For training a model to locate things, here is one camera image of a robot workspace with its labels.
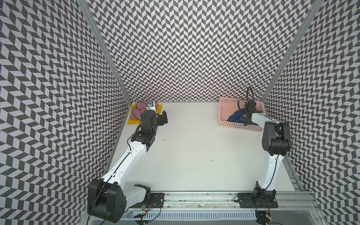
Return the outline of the blue mickey t-shirt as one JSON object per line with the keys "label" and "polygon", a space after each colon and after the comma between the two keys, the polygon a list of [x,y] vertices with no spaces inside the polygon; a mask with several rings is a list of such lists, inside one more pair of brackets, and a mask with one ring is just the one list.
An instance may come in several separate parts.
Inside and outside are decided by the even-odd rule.
{"label": "blue mickey t-shirt", "polygon": [[244,112],[239,109],[236,112],[234,112],[232,115],[229,116],[227,119],[228,122],[234,122],[234,123],[242,123],[246,124],[247,122],[243,118]]}

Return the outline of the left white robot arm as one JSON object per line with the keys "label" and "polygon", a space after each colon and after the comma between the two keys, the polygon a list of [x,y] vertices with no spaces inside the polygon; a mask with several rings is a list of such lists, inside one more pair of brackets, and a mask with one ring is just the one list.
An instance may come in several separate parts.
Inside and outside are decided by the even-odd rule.
{"label": "left white robot arm", "polygon": [[137,204],[151,208],[151,188],[136,184],[125,191],[125,184],[140,159],[155,141],[157,129],[168,123],[166,111],[161,114],[146,110],[140,124],[127,139],[127,149],[119,161],[102,178],[88,185],[87,213],[104,221],[118,222],[127,210]]}

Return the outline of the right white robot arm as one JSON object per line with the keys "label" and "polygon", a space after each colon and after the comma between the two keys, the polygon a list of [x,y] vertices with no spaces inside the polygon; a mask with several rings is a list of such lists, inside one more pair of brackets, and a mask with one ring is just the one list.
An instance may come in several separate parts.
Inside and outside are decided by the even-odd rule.
{"label": "right white robot arm", "polygon": [[257,110],[254,100],[247,100],[242,117],[251,125],[262,128],[261,145],[265,151],[262,174],[256,182],[254,196],[256,198],[275,197],[276,178],[282,160],[290,151],[292,141],[290,125],[287,122],[279,122]]}

